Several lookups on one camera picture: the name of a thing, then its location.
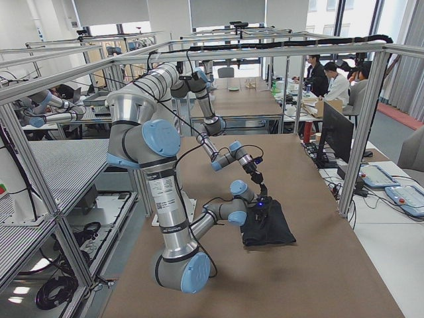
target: black jacket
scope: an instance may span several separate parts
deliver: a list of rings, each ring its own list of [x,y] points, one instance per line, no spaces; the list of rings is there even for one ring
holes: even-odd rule
[[[324,66],[321,63],[316,63],[315,67],[312,68],[310,65],[307,68],[307,78],[305,79],[305,85],[311,84],[311,91],[316,96],[324,96],[329,88],[329,81],[324,73]]]

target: computer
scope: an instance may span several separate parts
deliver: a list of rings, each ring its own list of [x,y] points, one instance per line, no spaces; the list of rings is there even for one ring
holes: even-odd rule
[[[335,158],[349,162],[353,126],[343,114],[324,102],[323,129],[314,160],[318,168],[337,168],[335,160],[330,160],[324,152],[325,143],[333,149]]]

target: office chair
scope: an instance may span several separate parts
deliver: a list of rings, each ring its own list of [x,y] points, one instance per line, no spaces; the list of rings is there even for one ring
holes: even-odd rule
[[[355,117],[355,128],[358,126],[358,116],[362,104],[364,103],[365,98],[365,89],[366,84],[368,83],[367,79],[364,79],[356,83],[350,89],[350,97],[347,106],[343,109],[343,115],[347,116],[349,119]]]
[[[424,186],[424,126],[403,142],[397,165]]]
[[[218,69],[218,78],[233,78],[234,77],[234,68],[226,67]]]

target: bottle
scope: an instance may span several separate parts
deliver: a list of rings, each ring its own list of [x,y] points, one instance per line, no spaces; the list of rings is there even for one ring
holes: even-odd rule
[[[305,129],[303,130],[303,143],[307,144],[311,141],[312,121],[305,122]]]

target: cardboard box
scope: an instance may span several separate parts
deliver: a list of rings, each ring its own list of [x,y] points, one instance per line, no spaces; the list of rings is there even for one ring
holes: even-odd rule
[[[327,103],[339,113],[343,113],[343,102],[341,100],[336,99]],[[324,115],[324,101],[320,101],[318,98],[302,99],[302,107],[315,118],[321,118]]]

